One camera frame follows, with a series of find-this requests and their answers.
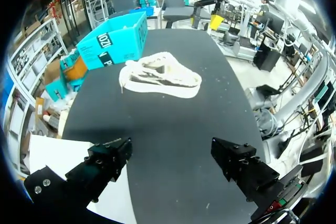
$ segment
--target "person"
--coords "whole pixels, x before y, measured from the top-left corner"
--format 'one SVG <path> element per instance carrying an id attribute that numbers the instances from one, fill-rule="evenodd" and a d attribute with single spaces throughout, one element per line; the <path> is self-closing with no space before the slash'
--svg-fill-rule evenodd
<path id="1" fill-rule="evenodd" d="M 269 0 L 261 0 L 261 3 L 262 3 L 262 6 L 260 8 L 260 11 L 259 11 L 259 16 L 263 15 L 264 12 L 268 12 L 269 11 Z"/>
<path id="2" fill-rule="evenodd" d="M 257 12 L 257 16 L 262 16 L 265 12 L 269 11 L 269 0 L 261 0 L 262 6 L 259 10 L 259 12 Z M 250 38 L 254 39 L 256 37 L 256 32 L 257 32 L 257 28 L 256 27 L 252 27 L 251 28 L 251 34 L 250 34 Z"/>

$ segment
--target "glass door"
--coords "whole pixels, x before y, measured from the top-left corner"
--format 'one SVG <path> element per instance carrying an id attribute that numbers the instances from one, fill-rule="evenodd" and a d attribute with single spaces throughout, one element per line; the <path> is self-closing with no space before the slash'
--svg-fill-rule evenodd
<path id="1" fill-rule="evenodd" d="M 90 31 L 85 0 L 60 0 L 68 37 L 73 47 Z"/>

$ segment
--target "computer monitor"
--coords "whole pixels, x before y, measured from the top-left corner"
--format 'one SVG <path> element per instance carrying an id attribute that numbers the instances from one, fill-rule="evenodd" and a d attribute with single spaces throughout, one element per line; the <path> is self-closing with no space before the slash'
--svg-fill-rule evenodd
<path id="1" fill-rule="evenodd" d="M 307 51 L 308 51 L 308 48 L 304 44 L 301 44 L 300 47 L 299 47 L 299 50 L 300 50 L 300 52 L 303 53 L 303 55 L 306 55 Z"/>
<path id="2" fill-rule="evenodd" d="M 257 21 L 263 23 L 264 25 L 266 25 L 268 21 L 267 27 L 274 31 L 276 34 L 281 33 L 281 29 L 284 24 L 284 20 L 282 18 L 271 12 L 264 12 L 262 16 L 259 16 L 257 18 Z"/>

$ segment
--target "desk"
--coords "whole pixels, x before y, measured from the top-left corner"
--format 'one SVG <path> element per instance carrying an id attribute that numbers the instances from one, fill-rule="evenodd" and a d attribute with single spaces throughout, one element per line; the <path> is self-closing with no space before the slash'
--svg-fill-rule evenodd
<path id="1" fill-rule="evenodd" d="M 253 145 L 265 161 L 235 73 L 205 31 L 150 30 L 143 56 L 161 51 L 201 75 L 197 96 L 181 99 L 125 89 L 122 94 L 118 76 L 124 64 L 96 69 L 71 107 L 63 138 L 103 143 L 132 137 L 127 172 L 138 224 L 249 223 L 256 205 L 225 179 L 210 154 L 211 139 L 218 136 Z"/>
<path id="2" fill-rule="evenodd" d="M 154 7 L 154 14 L 152 16 L 148 16 L 147 19 L 155 19 L 155 29 L 159 28 L 160 19 L 160 29 L 162 29 L 162 7 Z"/>

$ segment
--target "cardboard box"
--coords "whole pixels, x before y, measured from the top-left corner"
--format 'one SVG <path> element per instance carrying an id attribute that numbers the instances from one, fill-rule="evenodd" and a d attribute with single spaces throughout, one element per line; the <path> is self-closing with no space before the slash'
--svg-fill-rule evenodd
<path id="1" fill-rule="evenodd" d="M 15 51 L 26 39 L 26 32 L 22 29 L 19 34 L 14 38 L 13 50 Z"/>
<path id="2" fill-rule="evenodd" d="M 108 19 L 90 32 L 77 49 L 89 70 L 139 60 L 147 38 L 145 12 Z"/>
<path id="3" fill-rule="evenodd" d="M 36 21 L 31 26 L 29 26 L 26 30 L 26 35 L 29 36 L 33 31 L 35 31 L 41 25 L 40 21 Z"/>
<path id="4" fill-rule="evenodd" d="M 43 111 L 44 111 L 44 99 L 41 97 L 36 98 L 35 102 L 35 122 L 37 123 L 37 119 L 43 119 Z"/>
<path id="5" fill-rule="evenodd" d="M 21 140 L 21 154 L 29 153 L 30 132 Z"/>
<path id="6" fill-rule="evenodd" d="M 85 76 L 88 68 L 86 67 L 81 56 L 76 60 L 75 64 L 64 71 L 64 75 L 68 81 L 78 80 Z"/>
<path id="7" fill-rule="evenodd" d="M 60 60 L 55 60 L 47 65 L 44 74 L 46 91 L 54 102 L 63 99 L 67 93 L 67 81 L 60 68 Z"/>

